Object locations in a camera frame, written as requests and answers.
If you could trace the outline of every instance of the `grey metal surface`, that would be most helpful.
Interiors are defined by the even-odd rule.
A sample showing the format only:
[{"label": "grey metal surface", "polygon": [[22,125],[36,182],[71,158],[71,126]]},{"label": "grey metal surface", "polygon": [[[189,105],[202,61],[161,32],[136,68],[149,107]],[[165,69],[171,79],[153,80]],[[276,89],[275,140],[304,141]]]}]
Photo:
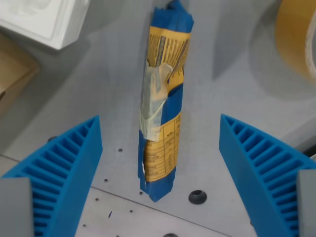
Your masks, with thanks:
[{"label": "grey metal surface", "polygon": [[297,176],[297,203],[300,237],[316,236],[316,170],[300,170]]},{"label": "grey metal surface", "polygon": [[[304,139],[296,131],[314,121],[316,89],[277,54],[279,1],[185,1],[195,25],[177,174],[172,192],[153,203],[139,195],[139,107],[150,12],[163,2],[93,0],[79,41],[60,52],[12,34],[40,60],[42,72],[0,120],[0,154],[22,160],[49,137],[99,114],[104,152],[93,186],[230,236],[254,237],[218,151],[220,114],[293,144]],[[203,205],[189,203],[194,190],[207,193]]]},{"label": "grey metal surface", "polygon": [[29,178],[0,179],[0,236],[34,236]]}]

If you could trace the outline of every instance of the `roll of tape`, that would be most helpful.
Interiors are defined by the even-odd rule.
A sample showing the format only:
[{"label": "roll of tape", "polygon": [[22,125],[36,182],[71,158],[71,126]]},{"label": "roll of tape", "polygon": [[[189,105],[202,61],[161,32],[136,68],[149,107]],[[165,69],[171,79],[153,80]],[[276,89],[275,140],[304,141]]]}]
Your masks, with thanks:
[{"label": "roll of tape", "polygon": [[276,47],[287,64],[316,85],[315,29],[316,0],[283,0],[276,19]]}]

